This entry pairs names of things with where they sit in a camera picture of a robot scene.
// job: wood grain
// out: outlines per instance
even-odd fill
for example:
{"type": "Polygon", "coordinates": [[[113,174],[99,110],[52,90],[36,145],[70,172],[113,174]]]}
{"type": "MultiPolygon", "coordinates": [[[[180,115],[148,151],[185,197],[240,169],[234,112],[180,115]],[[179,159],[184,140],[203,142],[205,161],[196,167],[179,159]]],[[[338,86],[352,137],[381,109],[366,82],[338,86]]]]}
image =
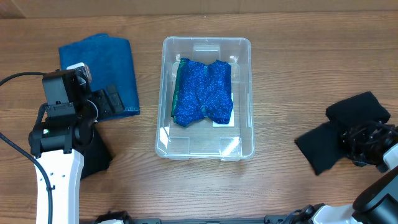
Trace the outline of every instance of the wood grain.
{"type": "Polygon", "coordinates": [[[12,0],[26,18],[393,11],[396,0],[12,0]]]}
{"type": "MultiPolygon", "coordinates": [[[[81,183],[80,218],[262,217],[308,203],[342,205],[381,174],[342,160],[317,177],[294,139],[325,108],[372,91],[398,123],[398,12],[227,14],[0,20],[0,78],[59,67],[58,47],[98,32],[130,40],[141,115],[97,127],[115,155],[81,183]],[[170,35],[246,37],[252,44],[256,155],[241,162],[161,159],[154,150],[162,42],[170,35]]],[[[40,77],[0,88],[1,131],[28,150],[45,101],[40,77]]],[[[0,142],[0,223],[34,223],[33,165],[0,142]]]]}
{"type": "Polygon", "coordinates": [[[0,0],[0,18],[20,19],[25,16],[12,0],[0,0]]]}

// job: blue towel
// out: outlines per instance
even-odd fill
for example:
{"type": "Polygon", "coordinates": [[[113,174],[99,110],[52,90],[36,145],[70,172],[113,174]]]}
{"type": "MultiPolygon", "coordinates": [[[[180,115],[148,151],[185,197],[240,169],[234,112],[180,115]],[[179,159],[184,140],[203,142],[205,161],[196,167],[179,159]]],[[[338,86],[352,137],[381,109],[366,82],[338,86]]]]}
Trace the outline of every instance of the blue towel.
{"type": "Polygon", "coordinates": [[[96,34],[79,42],[59,48],[61,69],[83,62],[90,68],[92,91],[115,85],[124,111],[111,118],[124,118],[139,114],[136,76],[132,63],[130,42],[123,38],[96,34]]]}
{"type": "Polygon", "coordinates": [[[234,107],[231,65],[216,60],[205,65],[181,58],[175,81],[172,113],[174,123],[183,127],[203,118],[228,124],[234,107]]]}

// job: wooden table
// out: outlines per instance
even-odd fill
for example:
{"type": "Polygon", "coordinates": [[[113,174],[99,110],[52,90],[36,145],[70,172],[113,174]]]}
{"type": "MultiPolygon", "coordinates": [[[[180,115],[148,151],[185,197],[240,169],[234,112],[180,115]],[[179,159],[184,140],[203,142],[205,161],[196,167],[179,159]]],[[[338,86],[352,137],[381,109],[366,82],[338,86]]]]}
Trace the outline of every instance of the wooden table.
{"type": "MultiPolygon", "coordinates": [[[[398,12],[229,14],[0,20],[0,78],[59,68],[58,47],[107,32],[130,40],[141,115],[97,124],[114,154],[80,185],[80,218],[262,217],[308,203],[352,203],[380,178],[342,160],[317,177],[294,139],[325,108],[372,91],[398,124],[398,12]],[[162,42],[170,35],[246,37],[252,43],[256,155],[240,162],[171,161],[155,153],[162,42]]],[[[1,131],[26,150],[45,102],[40,77],[0,88],[1,131]]],[[[34,223],[31,162],[0,142],[0,223],[34,223]]]]}

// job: green fabric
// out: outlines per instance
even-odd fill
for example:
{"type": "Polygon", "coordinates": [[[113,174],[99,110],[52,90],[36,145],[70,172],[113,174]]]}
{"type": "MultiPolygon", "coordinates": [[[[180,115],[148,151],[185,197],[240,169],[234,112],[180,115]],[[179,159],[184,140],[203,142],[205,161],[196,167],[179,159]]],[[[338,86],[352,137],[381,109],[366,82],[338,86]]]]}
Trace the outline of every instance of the green fabric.
{"type": "Polygon", "coordinates": [[[172,104],[172,117],[174,118],[174,122],[176,119],[175,115],[175,107],[177,105],[177,100],[178,100],[178,92],[180,91],[180,80],[181,80],[181,72],[182,68],[187,64],[187,61],[181,60],[180,65],[178,66],[177,70],[177,77],[175,79],[175,88],[174,88],[174,94],[173,94],[173,104],[172,104]]]}

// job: cable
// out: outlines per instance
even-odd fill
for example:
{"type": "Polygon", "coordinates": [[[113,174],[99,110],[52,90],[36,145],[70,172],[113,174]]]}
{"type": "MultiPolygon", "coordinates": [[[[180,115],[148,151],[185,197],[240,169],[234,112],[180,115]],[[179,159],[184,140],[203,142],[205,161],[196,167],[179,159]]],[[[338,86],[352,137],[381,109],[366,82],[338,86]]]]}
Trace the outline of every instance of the cable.
{"type": "Polygon", "coordinates": [[[23,76],[23,75],[45,75],[45,74],[46,73],[43,73],[43,72],[21,72],[21,73],[17,73],[17,74],[14,74],[14,75],[10,75],[7,78],[1,80],[0,86],[5,84],[10,79],[17,78],[17,77],[20,77],[20,76],[23,76]]]}
{"type": "Polygon", "coordinates": [[[297,209],[297,210],[294,210],[293,212],[290,212],[280,224],[284,224],[285,222],[287,222],[287,220],[290,220],[291,217],[297,212],[301,212],[301,209],[297,209]]]}
{"type": "MultiPolygon", "coordinates": [[[[7,81],[16,78],[16,77],[20,77],[23,75],[45,75],[46,73],[42,73],[42,72],[21,72],[21,73],[17,73],[15,75],[11,75],[3,80],[1,80],[0,82],[0,86],[5,84],[7,81]]],[[[36,119],[36,124],[40,118],[40,121],[43,118],[44,115],[44,108],[47,104],[42,104],[42,106],[40,106],[39,109],[39,113],[37,115],[37,119],[36,119]]],[[[26,158],[28,158],[28,160],[32,161],[33,164],[35,164],[35,166],[39,169],[40,173],[42,173],[43,175],[43,179],[45,181],[46,187],[47,187],[47,194],[48,194],[48,199],[49,199],[49,218],[48,218],[48,224],[52,224],[52,215],[53,215],[53,201],[52,201],[52,186],[50,184],[50,179],[47,175],[47,173],[45,172],[44,168],[42,167],[42,165],[34,158],[32,157],[29,153],[27,153],[25,150],[23,150],[21,147],[17,146],[15,143],[13,143],[10,139],[8,139],[7,137],[5,137],[2,132],[0,132],[0,138],[2,140],[4,140],[8,145],[10,145],[11,147],[13,147],[14,149],[16,149],[18,152],[20,152],[22,155],[24,155],[26,158]]]]}

